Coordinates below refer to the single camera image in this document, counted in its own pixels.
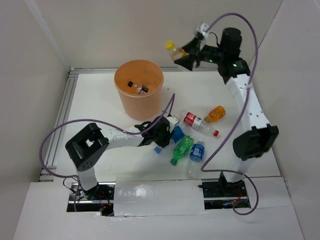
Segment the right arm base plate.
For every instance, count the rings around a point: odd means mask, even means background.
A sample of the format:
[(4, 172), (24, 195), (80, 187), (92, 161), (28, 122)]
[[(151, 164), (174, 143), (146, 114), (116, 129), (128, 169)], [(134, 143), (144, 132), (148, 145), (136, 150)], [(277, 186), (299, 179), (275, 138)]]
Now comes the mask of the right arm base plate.
[(203, 193), (205, 210), (232, 209), (236, 203), (235, 208), (251, 207), (243, 180), (235, 186), (224, 189), (217, 179), (205, 180), (198, 185), (198, 188)]

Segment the red label clear water bottle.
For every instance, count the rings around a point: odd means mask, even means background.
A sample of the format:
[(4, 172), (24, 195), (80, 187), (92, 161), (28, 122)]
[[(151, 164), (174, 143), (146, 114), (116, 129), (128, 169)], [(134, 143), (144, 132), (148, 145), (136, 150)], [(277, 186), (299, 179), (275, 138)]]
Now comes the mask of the red label clear water bottle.
[(181, 110), (179, 119), (183, 125), (207, 136), (207, 137), (218, 137), (220, 132), (216, 130), (212, 125), (207, 123), (201, 117), (189, 112), (187, 110)]

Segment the black cap clear bottle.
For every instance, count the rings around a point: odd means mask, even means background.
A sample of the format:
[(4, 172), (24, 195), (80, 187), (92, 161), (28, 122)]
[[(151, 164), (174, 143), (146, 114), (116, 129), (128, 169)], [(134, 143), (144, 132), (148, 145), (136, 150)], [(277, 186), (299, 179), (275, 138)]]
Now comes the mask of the black cap clear bottle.
[(129, 88), (131, 88), (135, 94), (138, 94), (138, 95), (144, 95), (144, 94), (147, 94), (149, 89), (143, 85), (143, 84), (136, 84), (136, 83), (133, 83), (132, 81), (129, 81), (127, 83), (127, 86)]

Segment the yellow cap clear bottle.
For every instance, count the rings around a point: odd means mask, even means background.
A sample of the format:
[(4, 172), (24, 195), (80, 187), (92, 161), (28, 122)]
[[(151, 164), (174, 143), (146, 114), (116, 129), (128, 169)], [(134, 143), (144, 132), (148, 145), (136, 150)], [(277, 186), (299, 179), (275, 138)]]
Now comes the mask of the yellow cap clear bottle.
[(186, 53), (181, 47), (178, 47), (172, 40), (166, 42), (165, 48), (167, 49), (173, 61), (176, 61), (188, 55), (188, 53)]

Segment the green plastic bottle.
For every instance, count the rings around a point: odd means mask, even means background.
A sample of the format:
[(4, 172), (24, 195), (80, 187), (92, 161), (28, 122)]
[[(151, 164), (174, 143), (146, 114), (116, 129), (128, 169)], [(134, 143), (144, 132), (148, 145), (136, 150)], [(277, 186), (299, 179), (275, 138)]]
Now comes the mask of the green plastic bottle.
[(173, 156), (170, 163), (176, 166), (178, 162), (181, 161), (187, 155), (193, 144), (194, 139), (189, 135), (185, 135), (174, 148)]

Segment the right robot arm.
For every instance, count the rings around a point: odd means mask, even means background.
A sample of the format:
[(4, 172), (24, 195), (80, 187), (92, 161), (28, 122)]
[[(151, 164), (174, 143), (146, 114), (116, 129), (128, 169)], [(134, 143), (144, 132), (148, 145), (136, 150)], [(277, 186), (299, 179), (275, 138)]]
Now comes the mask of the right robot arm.
[(240, 123), (243, 133), (232, 142), (235, 157), (230, 163), (230, 171), (221, 170), (218, 179), (220, 194), (230, 196), (241, 188), (244, 174), (250, 165), (270, 150), (279, 129), (276, 125), (271, 125), (263, 114), (250, 81), (253, 72), (240, 57), (241, 31), (233, 27), (225, 28), (217, 46), (206, 44), (209, 34), (207, 24), (197, 26), (194, 38), (182, 47), (187, 55), (173, 62), (189, 71), (199, 67), (201, 62), (216, 64), (219, 75), (231, 91), (242, 114)]

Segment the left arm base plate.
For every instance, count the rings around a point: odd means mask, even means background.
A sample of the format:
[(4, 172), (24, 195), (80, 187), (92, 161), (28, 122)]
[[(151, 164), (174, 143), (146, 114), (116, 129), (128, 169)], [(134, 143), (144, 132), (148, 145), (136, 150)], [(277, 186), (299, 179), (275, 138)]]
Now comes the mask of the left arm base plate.
[(104, 217), (114, 216), (115, 182), (99, 182), (97, 190), (85, 193), (78, 184), (73, 182), (69, 189), (66, 211), (74, 213), (97, 212)]

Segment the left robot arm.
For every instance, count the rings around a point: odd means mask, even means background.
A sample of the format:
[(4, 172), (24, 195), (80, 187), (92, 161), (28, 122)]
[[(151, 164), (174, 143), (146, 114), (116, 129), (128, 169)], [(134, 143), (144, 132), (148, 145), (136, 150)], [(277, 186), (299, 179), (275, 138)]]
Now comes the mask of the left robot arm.
[(106, 150), (122, 147), (142, 147), (155, 143), (161, 148), (169, 145), (174, 128), (180, 123), (175, 116), (158, 116), (152, 122), (136, 124), (124, 131), (102, 131), (96, 123), (89, 123), (65, 145), (76, 168), (81, 194), (87, 200), (98, 197), (100, 186), (94, 166)]

